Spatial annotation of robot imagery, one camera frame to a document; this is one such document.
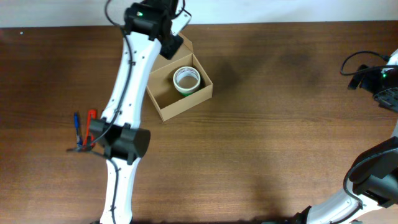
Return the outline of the cream masking tape roll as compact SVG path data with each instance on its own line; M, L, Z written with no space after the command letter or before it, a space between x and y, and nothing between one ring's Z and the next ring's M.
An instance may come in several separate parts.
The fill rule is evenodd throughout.
M180 67L173 75L175 89L181 91L197 91L201 83L201 76L193 67Z

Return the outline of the brown cardboard box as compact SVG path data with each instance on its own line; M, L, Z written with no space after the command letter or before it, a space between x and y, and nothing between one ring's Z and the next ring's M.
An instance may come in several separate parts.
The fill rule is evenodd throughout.
M183 44L172 59L156 58L147 83L147 93L162 121L213 95L213 82L195 56L192 42L182 34L180 37Z

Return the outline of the green tape roll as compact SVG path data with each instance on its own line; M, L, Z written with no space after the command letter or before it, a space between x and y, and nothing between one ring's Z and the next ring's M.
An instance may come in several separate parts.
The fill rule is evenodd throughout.
M180 94L183 96L189 96L193 94L195 91L181 91Z

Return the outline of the orange utility knife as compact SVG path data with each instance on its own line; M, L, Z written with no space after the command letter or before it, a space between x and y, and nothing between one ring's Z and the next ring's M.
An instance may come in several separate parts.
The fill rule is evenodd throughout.
M90 132L90 124L92 120L95 120L97 117L97 110L89 110L88 116L86 120L86 134L83 140L83 145L86 146L88 143L92 143L94 140L94 136Z

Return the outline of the blue ballpoint pen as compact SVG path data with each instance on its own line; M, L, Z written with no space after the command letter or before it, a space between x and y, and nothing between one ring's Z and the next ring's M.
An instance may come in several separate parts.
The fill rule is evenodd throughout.
M83 144L83 140L81 138L81 131L80 131L80 117L77 112L74 112L73 119L74 119L74 127L76 132L76 144L77 146L81 146Z

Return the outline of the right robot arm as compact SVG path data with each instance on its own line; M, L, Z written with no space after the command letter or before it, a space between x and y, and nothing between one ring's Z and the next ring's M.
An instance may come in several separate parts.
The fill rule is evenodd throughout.
M365 89L379 107L397 111L397 52L380 56L386 64L360 65L350 73L348 89ZM343 187L327 201L309 206L285 224L358 223L366 213L397 204L397 131L360 154L343 179Z

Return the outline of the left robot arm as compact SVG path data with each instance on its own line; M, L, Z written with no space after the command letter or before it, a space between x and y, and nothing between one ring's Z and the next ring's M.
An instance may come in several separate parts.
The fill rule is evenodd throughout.
M124 24L118 25L123 37L123 55L111 98L100 119L90 123L94 136L85 152L102 146L97 155L106 161L107 187L104 210L99 223L130 223L132 192L140 160L150 141L150 131L142 129L144 93L156 58L170 60L183 43L179 32L189 23L184 7L177 0L141 1L125 10Z

